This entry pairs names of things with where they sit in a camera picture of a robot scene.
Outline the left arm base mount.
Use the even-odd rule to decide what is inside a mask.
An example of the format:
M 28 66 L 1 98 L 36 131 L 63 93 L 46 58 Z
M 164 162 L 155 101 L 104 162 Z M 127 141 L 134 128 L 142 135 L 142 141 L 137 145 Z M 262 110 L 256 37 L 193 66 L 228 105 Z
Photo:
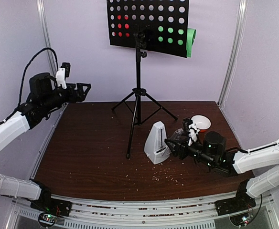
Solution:
M 68 217 L 72 208 L 72 202 L 51 198 L 50 203 L 39 200 L 30 200 L 30 207 L 55 216 Z

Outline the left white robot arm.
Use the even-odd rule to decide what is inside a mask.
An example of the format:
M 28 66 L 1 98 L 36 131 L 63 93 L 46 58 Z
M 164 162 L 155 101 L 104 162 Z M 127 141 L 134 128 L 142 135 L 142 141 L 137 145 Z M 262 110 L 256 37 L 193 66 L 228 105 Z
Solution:
M 30 78 L 29 85 L 26 102 L 0 123 L 0 152 L 63 105 L 84 101 L 91 89 L 89 83 L 66 83 L 63 68 L 57 71 L 55 77 L 49 73 L 37 74 Z M 50 212 L 55 208 L 55 200 L 49 195 L 50 192 L 41 184 L 0 173 L 0 196 L 36 200 L 39 207 Z

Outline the clear plastic metronome cover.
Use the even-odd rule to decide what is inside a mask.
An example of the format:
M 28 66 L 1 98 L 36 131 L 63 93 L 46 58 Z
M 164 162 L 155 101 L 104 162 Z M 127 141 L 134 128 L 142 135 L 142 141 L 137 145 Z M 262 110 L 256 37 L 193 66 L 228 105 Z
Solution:
M 176 141 L 182 141 L 185 138 L 186 138 L 186 135 L 182 128 L 175 130 L 174 133 L 172 134 L 172 136 L 170 137 L 171 140 L 176 140 Z

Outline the grey metronome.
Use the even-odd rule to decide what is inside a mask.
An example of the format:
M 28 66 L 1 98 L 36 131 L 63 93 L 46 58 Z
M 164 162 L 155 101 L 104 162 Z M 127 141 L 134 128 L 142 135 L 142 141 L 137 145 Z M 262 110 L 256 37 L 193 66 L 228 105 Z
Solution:
M 144 146 L 146 156 L 154 165 L 160 164 L 170 157 L 169 148 L 164 141 L 166 138 L 165 124 L 162 121 L 155 122 Z

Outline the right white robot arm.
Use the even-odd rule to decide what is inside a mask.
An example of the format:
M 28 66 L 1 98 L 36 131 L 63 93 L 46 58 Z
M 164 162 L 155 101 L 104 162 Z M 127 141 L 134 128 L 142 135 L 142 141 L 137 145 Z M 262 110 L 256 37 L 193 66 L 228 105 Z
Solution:
M 240 183 L 237 196 L 231 203 L 235 210 L 242 210 L 250 203 L 250 198 L 256 198 L 279 186 L 279 139 L 248 150 L 239 147 L 225 149 L 226 138 L 216 131 L 206 133 L 202 143 L 191 138 L 185 140 L 166 138 L 164 141 L 174 156 L 180 159 L 190 156 L 195 162 L 203 163 L 209 169 L 217 169 L 228 176 L 272 166 L 262 175 Z

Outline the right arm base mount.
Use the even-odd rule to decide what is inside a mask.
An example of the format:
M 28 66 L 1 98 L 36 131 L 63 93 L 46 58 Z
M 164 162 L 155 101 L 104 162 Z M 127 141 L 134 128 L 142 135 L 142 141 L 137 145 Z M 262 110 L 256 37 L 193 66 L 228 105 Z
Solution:
M 235 197 L 215 202 L 215 208 L 219 216 L 247 210 L 249 206 L 256 206 L 256 201 L 253 198 L 244 199 Z

